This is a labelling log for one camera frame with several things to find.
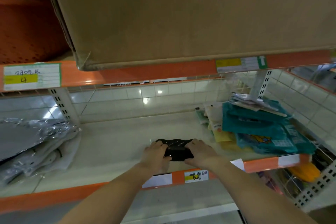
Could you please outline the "white shelf orange edge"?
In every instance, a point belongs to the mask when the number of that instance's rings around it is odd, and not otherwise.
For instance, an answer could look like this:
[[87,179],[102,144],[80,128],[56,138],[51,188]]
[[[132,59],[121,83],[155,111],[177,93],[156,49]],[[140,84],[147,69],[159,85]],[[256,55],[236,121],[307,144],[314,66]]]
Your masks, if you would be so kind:
[[[81,128],[70,167],[0,189],[0,214],[79,201],[136,164],[143,149],[157,139],[201,139],[230,160],[241,158],[248,173],[279,168],[277,156],[223,151],[195,112],[95,122]],[[213,174],[206,181],[185,184],[184,172],[193,170],[182,162],[171,162],[166,173],[172,173],[173,184],[142,189],[126,221],[184,212],[204,216],[236,208]]]

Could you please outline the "blank white label strip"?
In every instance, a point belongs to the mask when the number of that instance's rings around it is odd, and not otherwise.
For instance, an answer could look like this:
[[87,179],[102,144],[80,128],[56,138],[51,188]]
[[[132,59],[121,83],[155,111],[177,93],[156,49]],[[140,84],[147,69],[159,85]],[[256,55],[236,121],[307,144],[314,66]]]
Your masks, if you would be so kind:
[[154,175],[149,180],[147,180],[143,185],[142,189],[146,188],[158,188],[162,186],[168,186],[173,184],[173,176],[172,173],[162,174],[162,175]]
[[300,154],[289,154],[278,157],[278,167],[292,167],[300,164]]

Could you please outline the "yellow bag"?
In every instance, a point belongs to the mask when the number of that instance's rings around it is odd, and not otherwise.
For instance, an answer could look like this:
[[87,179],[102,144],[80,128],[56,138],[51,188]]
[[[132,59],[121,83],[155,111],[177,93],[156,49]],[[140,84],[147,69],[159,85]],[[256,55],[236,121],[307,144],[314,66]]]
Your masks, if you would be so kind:
[[321,171],[311,162],[287,169],[293,176],[308,183],[314,182],[321,175]]

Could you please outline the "yellow packet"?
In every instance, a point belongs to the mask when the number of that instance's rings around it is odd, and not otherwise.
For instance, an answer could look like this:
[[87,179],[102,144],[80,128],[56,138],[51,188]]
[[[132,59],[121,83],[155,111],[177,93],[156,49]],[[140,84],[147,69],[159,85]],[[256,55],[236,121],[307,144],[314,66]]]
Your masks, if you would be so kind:
[[218,129],[213,130],[212,126],[208,124],[208,130],[211,130],[215,141],[222,150],[226,151],[245,151],[237,145],[236,137],[232,132],[219,131]]

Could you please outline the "plain teal packet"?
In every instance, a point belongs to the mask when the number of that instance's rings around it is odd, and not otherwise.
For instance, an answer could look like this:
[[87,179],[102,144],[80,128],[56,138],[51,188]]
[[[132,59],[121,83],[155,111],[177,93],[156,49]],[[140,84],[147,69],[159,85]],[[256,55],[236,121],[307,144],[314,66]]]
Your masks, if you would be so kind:
[[289,120],[292,115],[282,105],[271,99],[264,99],[264,102],[277,109],[280,113],[274,114],[264,110],[254,111],[235,105],[233,101],[224,102],[222,108],[222,130],[233,133],[258,134],[265,133],[270,136],[279,130],[278,124]]

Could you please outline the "white green packet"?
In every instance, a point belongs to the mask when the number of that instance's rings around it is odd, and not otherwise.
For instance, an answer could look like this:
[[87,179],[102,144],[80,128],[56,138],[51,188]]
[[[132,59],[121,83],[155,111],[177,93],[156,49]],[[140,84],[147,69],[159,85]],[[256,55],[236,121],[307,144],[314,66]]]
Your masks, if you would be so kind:
[[195,114],[200,125],[208,127],[210,122],[205,107],[195,107]]

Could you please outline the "handwritten yellow price label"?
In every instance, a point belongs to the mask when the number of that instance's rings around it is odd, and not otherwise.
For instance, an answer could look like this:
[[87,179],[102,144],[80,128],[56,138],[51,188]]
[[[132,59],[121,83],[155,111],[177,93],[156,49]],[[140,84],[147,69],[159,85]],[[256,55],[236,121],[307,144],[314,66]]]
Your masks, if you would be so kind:
[[184,183],[193,183],[199,181],[206,181],[209,179],[209,172],[207,170],[193,170],[184,172]]

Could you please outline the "small silver packets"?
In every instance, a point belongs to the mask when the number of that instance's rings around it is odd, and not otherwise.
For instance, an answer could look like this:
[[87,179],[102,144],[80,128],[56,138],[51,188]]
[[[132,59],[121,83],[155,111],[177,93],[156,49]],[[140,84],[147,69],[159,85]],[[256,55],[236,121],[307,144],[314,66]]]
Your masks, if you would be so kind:
[[232,93],[232,100],[230,103],[254,112],[264,111],[277,116],[288,117],[288,115],[284,111],[280,111],[279,108],[266,103],[262,99],[253,99],[249,94]]

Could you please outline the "orange perforated back panel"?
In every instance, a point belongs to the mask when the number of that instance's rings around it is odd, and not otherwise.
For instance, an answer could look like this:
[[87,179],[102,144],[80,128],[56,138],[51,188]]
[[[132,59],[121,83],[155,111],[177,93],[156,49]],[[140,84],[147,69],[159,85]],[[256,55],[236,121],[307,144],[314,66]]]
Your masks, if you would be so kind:
[[51,0],[0,0],[0,65],[52,61],[69,51]]

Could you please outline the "black plastic packet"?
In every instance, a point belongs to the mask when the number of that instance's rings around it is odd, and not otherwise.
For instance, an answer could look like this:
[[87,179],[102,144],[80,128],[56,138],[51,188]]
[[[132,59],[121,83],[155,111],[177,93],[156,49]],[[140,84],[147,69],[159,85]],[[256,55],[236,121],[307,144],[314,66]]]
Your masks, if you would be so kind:
[[172,162],[184,162],[186,159],[193,159],[194,155],[191,150],[186,148],[186,145],[190,143],[193,139],[183,140],[183,139],[157,139],[155,142],[162,142],[167,145],[165,150],[164,158],[170,157]]

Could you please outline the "orange metal shelf board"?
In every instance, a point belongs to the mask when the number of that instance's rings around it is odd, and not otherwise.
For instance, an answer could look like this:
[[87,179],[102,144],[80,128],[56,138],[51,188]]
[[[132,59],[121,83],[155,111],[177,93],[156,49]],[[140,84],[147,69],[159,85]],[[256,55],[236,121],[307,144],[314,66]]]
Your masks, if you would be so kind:
[[218,61],[205,60],[143,65],[90,72],[80,71],[75,61],[47,62],[44,64],[59,64],[60,85],[56,87],[72,87],[332,64],[336,63],[336,49],[254,56],[241,60],[241,68],[239,68],[239,63],[235,59],[222,59]]

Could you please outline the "yellow green price label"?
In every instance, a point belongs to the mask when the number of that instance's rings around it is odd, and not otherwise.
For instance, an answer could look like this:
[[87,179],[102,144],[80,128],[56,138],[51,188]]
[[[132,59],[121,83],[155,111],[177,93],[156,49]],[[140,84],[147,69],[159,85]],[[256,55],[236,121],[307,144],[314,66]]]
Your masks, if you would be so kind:
[[215,65],[217,73],[246,72],[269,69],[265,56],[216,60]]

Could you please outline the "silver foil packets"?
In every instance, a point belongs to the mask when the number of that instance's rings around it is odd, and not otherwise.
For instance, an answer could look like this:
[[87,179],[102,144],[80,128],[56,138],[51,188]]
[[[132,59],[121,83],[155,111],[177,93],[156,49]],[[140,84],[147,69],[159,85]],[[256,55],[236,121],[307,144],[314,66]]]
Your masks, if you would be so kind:
[[73,138],[78,125],[65,119],[27,120],[21,118],[0,119],[0,162],[43,142]]

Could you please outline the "teal cartoon print packet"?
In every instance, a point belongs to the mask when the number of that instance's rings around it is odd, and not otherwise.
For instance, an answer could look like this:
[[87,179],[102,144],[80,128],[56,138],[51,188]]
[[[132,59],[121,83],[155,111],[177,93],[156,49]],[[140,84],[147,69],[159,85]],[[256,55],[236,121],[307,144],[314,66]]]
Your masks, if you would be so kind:
[[251,148],[258,154],[314,154],[315,145],[293,125],[282,126],[279,137],[266,137],[235,133],[236,143],[240,148]]

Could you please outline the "person's left hand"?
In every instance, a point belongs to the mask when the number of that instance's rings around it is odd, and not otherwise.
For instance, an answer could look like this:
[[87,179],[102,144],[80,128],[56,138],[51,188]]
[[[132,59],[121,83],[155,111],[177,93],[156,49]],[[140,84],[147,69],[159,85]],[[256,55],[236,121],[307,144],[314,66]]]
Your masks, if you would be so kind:
[[140,164],[149,172],[150,176],[168,171],[169,162],[172,160],[172,157],[165,156],[167,148],[168,145],[162,141],[154,141],[150,146],[145,148]]

